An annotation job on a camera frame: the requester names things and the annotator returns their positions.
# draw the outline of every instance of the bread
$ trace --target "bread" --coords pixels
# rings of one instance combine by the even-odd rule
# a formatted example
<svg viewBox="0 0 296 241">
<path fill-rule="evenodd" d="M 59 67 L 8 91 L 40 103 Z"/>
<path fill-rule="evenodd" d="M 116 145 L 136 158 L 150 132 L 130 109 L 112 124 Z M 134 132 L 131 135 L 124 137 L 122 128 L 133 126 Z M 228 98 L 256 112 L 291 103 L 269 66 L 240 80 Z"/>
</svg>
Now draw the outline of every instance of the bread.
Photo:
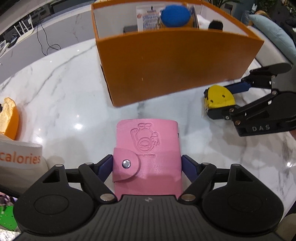
<svg viewBox="0 0 296 241">
<path fill-rule="evenodd" d="M 0 133 L 15 140 L 19 124 L 19 114 L 15 102 L 5 98 L 0 113 Z"/>
</svg>

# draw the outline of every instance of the wallet snap button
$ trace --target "wallet snap button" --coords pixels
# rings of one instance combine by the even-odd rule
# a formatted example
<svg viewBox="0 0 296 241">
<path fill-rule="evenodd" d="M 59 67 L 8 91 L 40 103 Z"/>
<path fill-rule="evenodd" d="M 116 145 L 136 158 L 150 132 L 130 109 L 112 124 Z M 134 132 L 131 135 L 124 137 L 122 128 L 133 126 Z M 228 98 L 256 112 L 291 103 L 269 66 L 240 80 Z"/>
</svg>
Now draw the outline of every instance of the wallet snap button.
<svg viewBox="0 0 296 241">
<path fill-rule="evenodd" d="M 122 167 L 128 169 L 131 166 L 131 161 L 126 159 L 122 162 Z"/>
</svg>

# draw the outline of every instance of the wallet flap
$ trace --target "wallet flap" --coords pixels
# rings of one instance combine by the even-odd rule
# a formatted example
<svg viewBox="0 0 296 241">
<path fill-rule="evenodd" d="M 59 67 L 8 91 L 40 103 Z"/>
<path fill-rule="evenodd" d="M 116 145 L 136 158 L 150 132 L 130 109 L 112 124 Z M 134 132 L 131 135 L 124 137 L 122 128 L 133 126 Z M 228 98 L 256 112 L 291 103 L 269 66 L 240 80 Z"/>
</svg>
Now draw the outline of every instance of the wallet flap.
<svg viewBox="0 0 296 241">
<path fill-rule="evenodd" d="M 128 168 L 123 167 L 123 161 L 130 161 Z M 114 148 L 113 152 L 113 182 L 126 180 L 136 175 L 140 168 L 138 156 L 127 149 Z"/>
</svg>

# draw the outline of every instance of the light blue cushion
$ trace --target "light blue cushion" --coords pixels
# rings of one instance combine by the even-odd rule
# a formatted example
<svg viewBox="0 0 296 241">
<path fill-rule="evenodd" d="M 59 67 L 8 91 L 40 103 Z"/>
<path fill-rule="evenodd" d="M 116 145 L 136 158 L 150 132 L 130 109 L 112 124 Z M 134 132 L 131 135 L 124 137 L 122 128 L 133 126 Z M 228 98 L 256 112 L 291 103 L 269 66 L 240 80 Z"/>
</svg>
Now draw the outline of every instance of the light blue cushion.
<svg viewBox="0 0 296 241">
<path fill-rule="evenodd" d="M 296 64 L 296 47 L 290 36 L 267 17 L 258 14 L 253 14 L 249 17 L 255 26 L 279 48 L 287 59 Z"/>
</svg>

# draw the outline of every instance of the pink leather wallet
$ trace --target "pink leather wallet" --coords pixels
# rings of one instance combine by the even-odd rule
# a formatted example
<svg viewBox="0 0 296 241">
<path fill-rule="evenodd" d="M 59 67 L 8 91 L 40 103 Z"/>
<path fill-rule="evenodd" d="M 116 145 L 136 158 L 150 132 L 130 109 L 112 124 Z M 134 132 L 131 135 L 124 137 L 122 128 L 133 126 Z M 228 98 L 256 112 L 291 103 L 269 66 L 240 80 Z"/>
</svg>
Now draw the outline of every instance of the pink leather wallet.
<svg viewBox="0 0 296 241">
<path fill-rule="evenodd" d="M 113 153 L 113 182 L 118 199 L 129 195 L 182 193 L 178 123 L 134 119 L 117 124 Z"/>
</svg>

